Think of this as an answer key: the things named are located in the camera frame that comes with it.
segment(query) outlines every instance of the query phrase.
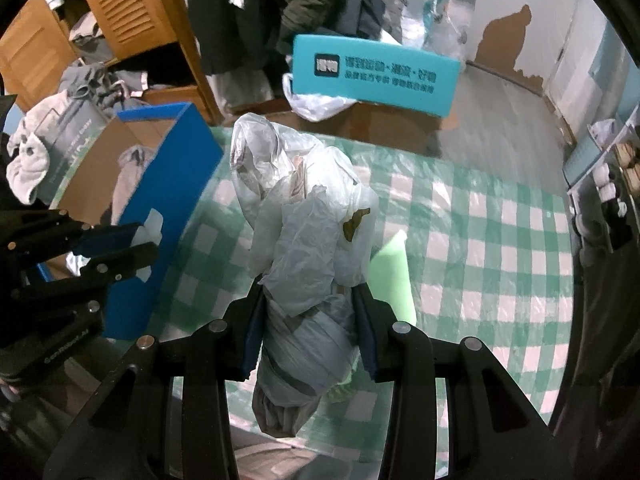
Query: cardboard box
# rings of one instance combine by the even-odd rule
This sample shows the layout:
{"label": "cardboard box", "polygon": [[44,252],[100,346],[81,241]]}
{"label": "cardboard box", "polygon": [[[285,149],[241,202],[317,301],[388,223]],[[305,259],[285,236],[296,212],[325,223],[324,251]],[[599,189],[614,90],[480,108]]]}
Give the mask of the cardboard box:
{"label": "cardboard box", "polygon": [[293,91],[341,96],[447,117],[460,62],[380,41],[300,34],[293,44]]}
{"label": "cardboard box", "polygon": [[191,103],[126,110],[107,124],[71,177],[59,209],[95,225],[111,204],[119,155],[136,144],[157,150],[120,224],[161,219],[159,256],[144,282],[134,277],[115,283],[105,307],[104,336],[133,339],[146,329],[178,240],[202,190],[222,160],[223,150]]}
{"label": "cardboard box", "polygon": [[449,116],[442,119],[414,110],[370,103],[356,103],[319,123],[307,121],[293,112],[276,112],[267,114],[266,117],[274,123],[290,126],[300,132],[359,140],[418,155],[433,155],[432,147],[436,137],[431,134],[458,127],[458,118],[453,108]]}

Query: white plastic bag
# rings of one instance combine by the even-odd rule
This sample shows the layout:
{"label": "white plastic bag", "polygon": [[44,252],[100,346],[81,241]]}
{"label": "white plastic bag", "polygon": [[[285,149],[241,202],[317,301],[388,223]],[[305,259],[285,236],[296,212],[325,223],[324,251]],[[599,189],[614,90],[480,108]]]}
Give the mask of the white plastic bag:
{"label": "white plastic bag", "polygon": [[249,250],[247,267],[255,278],[267,272],[273,263],[276,242],[282,231],[282,205],[299,202],[305,197],[304,162],[299,157],[298,168],[281,178],[262,201],[255,220],[254,243]]}
{"label": "white plastic bag", "polygon": [[297,316],[331,294],[338,218],[316,186],[296,204],[282,206],[282,232],[271,270],[261,280],[288,316]]}
{"label": "white plastic bag", "polygon": [[292,158],[307,154],[314,146],[322,146],[322,142],[256,114],[245,114],[236,121],[231,138],[231,180],[251,227],[263,197],[294,171]]}
{"label": "white plastic bag", "polygon": [[290,73],[282,75],[282,91],[289,101],[291,109],[307,121],[319,123],[357,103],[347,97],[329,97],[320,94],[294,94],[291,89],[293,77]]}
{"label": "white plastic bag", "polygon": [[350,287],[367,278],[378,196],[337,148],[253,114],[236,122],[230,166],[268,298],[254,413],[266,433],[295,436],[353,369]]}
{"label": "white plastic bag", "polygon": [[460,72],[466,67],[467,31],[473,12],[471,5],[451,0],[442,19],[433,23],[424,45],[425,50],[457,59],[460,62]]}
{"label": "white plastic bag", "polygon": [[611,140],[616,136],[616,120],[604,119],[597,123],[587,126],[591,137],[595,140],[596,144],[601,150],[604,150],[608,146]]}

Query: white wall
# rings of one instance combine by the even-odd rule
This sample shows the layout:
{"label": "white wall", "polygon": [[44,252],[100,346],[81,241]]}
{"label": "white wall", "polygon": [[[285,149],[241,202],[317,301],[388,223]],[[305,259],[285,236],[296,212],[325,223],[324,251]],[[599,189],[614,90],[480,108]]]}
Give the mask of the white wall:
{"label": "white wall", "polygon": [[493,20],[519,12],[528,4],[532,19],[515,70],[539,75],[545,83],[552,75],[569,31],[577,0],[476,0],[468,32],[467,57],[475,59],[484,28]]}
{"label": "white wall", "polygon": [[549,98],[578,137],[593,121],[602,99],[602,90],[589,70],[606,26],[607,19],[593,0],[578,0],[564,56],[546,88]]}

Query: green checkered tablecloth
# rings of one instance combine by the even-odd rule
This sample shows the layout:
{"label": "green checkered tablecloth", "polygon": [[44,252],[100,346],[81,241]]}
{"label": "green checkered tablecloth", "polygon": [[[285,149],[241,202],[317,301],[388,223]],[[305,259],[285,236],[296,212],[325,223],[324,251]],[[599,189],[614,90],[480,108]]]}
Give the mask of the green checkered tablecloth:
{"label": "green checkered tablecloth", "polygon": [[[230,180],[230,130],[214,129],[227,148],[197,205],[162,286],[150,322],[162,338],[188,335],[220,317],[251,284],[244,267],[252,242]],[[417,324],[458,342],[477,336],[492,349],[548,420],[566,363],[573,269],[562,199],[481,171],[351,140],[319,136],[353,162],[380,196],[374,252],[398,230],[407,256]],[[228,383],[231,423],[259,433],[251,409],[255,373]],[[382,456],[391,384],[362,368],[353,397],[323,401],[289,442],[346,460]],[[444,384],[438,384],[438,469],[448,462]]]}

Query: bundle of plastic bags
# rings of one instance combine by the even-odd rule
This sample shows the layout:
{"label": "bundle of plastic bags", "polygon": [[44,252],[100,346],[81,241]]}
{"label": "bundle of plastic bags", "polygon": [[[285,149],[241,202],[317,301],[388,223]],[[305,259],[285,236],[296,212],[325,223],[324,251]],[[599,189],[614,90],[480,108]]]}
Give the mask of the bundle of plastic bags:
{"label": "bundle of plastic bags", "polygon": [[367,278],[378,196],[343,152],[255,114],[236,122],[230,166],[268,300],[253,409],[265,433],[295,436],[356,359],[351,287]]}

